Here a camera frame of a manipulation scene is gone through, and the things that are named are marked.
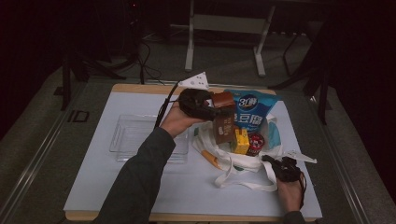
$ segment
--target blue snack bag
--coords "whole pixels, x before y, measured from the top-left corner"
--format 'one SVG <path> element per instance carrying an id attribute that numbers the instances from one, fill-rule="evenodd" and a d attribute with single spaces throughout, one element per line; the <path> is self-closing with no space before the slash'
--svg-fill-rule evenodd
<path id="1" fill-rule="evenodd" d="M 259 91 L 224 90 L 233 94 L 235 115 L 233 123 L 249 133 L 259 132 L 262 122 L 280 99 L 279 96 Z"/>

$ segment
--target yellow box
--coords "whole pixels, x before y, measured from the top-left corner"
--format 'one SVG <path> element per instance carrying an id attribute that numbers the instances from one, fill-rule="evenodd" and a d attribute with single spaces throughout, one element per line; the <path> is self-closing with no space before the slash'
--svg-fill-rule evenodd
<path id="1" fill-rule="evenodd" d="M 233 153 L 245 155 L 247 154 L 248 147 L 248 130 L 235 129 L 235 142 L 233 144 Z"/>

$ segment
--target small bottle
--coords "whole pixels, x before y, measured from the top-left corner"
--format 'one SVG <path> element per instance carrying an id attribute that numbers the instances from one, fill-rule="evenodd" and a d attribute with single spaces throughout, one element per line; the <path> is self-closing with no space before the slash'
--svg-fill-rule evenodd
<path id="1" fill-rule="evenodd" d="M 264 137 L 262 137 L 261 134 L 259 133 L 248 133 L 248 142 L 249 142 L 249 148 L 247 150 L 247 156 L 255 157 L 259 155 L 259 152 L 262 150 L 262 147 L 264 147 L 265 140 Z"/>

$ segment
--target transparent tray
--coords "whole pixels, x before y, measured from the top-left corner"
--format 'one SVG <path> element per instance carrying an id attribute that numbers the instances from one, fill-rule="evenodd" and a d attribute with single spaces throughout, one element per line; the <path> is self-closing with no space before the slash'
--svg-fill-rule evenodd
<path id="1" fill-rule="evenodd" d="M 154 129 L 156 116 L 120 115 L 110 151 L 117 153 L 117 161 L 127 161 L 136 155 L 137 150 Z M 168 162 L 184 163 L 189 151 L 188 130 L 175 138 L 176 147 Z"/>

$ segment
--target white table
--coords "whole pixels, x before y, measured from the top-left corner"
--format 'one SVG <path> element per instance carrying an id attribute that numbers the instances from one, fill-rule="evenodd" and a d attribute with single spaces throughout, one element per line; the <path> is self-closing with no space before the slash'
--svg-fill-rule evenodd
<path id="1" fill-rule="evenodd" d="M 64 206 L 70 220 L 93 220 L 100 210 L 123 162 L 109 151 L 110 142 L 121 114 L 156 115 L 171 90 L 170 86 L 117 84 L 110 93 L 87 154 Z M 220 92 L 222 89 L 211 89 Z M 300 151 L 283 102 L 276 103 L 273 115 L 285 151 Z M 307 190 L 302 213 L 306 220 L 322 216 L 309 173 L 303 162 Z M 212 166 L 190 146 L 188 161 L 168 163 L 162 185 L 152 209 L 151 221 L 276 221 L 284 211 L 277 192 L 251 190 L 243 186 L 218 189 L 215 179 L 224 172 Z M 269 184 L 264 171 L 235 176 L 259 184 Z"/>

